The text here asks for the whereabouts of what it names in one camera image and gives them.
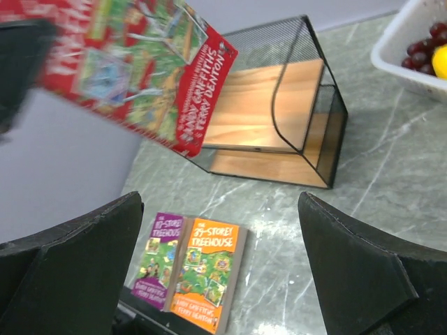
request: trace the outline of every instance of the white wall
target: white wall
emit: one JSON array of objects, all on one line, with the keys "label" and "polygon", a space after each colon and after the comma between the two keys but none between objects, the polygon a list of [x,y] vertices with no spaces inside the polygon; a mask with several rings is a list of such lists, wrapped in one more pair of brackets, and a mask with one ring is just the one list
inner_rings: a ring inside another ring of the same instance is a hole
[{"label": "white wall", "polygon": [[[317,30],[374,17],[404,0],[189,0],[221,33],[308,14]],[[141,139],[70,103],[34,92],[0,143],[0,243],[117,198]]]}]

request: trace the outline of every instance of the yellow fruit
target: yellow fruit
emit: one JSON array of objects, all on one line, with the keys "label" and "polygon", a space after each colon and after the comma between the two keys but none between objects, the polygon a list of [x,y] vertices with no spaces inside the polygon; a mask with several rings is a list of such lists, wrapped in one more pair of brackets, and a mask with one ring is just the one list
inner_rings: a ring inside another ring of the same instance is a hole
[{"label": "yellow fruit", "polygon": [[434,52],[432,65],[438,78],[447,79],[447,45],[438,48]]}]

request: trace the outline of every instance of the table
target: table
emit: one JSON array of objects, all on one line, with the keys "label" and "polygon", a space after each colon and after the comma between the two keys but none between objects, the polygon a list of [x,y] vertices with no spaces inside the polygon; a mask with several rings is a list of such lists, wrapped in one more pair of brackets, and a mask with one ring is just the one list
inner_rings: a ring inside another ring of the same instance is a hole
[{"label": "table", "polygon": [[127,286],[156,212],[239,223],[251,234],[228,334],[326,334],[298,218],[303,191],[386,232],[447,251],[446,106],[404,91],[371,65],[371,48],[391,19],[319,35],[350,114],[332,190],[207,174],[142,143],[123,190],[140,191],[146,205]]}]

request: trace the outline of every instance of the white basket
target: white basket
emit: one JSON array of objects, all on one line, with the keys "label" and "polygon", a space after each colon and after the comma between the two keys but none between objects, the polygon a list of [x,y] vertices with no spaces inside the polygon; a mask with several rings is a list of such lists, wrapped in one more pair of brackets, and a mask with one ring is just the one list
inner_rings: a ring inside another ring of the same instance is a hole
[{"label": "white basket", "polygon": [[371,52],[374,66],[395,75],[409,91],[447,103],[447,80],[400,66],[410,44],[428,38],[436,21],[447,21],[447,0],[409,0]]}]

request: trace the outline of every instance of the book cover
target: book cover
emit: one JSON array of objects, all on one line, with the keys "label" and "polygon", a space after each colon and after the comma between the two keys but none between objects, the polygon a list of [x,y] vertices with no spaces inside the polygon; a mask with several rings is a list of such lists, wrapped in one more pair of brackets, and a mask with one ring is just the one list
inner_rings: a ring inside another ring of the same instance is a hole
[{"label": "book cover", "polygon": [[176,271],[176,258],[186,223],[183,216],[158,213],[155,218],[140,272],[132,294],[163,310],[169,300],[171,277]]},{"label": "book cover", "polygon": [[237,51],[182,0],[7,0],[59,28],[42,85],[184,156],[199,153]]},{"label": "book cover", "polygon": [[226,327],[247,230],[197,218],[170,310],[212,334]]}]

